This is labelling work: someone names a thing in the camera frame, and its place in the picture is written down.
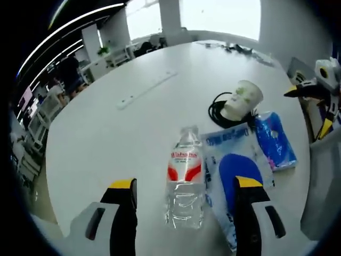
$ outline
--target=white table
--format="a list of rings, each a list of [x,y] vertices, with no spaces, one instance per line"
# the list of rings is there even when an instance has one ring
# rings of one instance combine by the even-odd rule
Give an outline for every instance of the white table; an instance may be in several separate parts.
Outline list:
[[[48,135],[47,184],[63,234],[113,181],[136,177],[136,255],[226,255],[228,246],[209,210],[198,232],[165,228],[164,191],[169,153],[180,128],[197,124],[201,133],[220,130],[207,108],[242,79],[263,91],[260,112],[280,115],[299,160],[295,170],[276,173],[276,188],[268,191],[299,225],[310,175],[308,135],[298,100],[283,96],[291,85],[276,64],[271,68],[236,52],[189,43],[146,54],[95,81],[65,107]],[[178,74],[117,109],[122,98],[151,87],[153,78],[168,69]]]

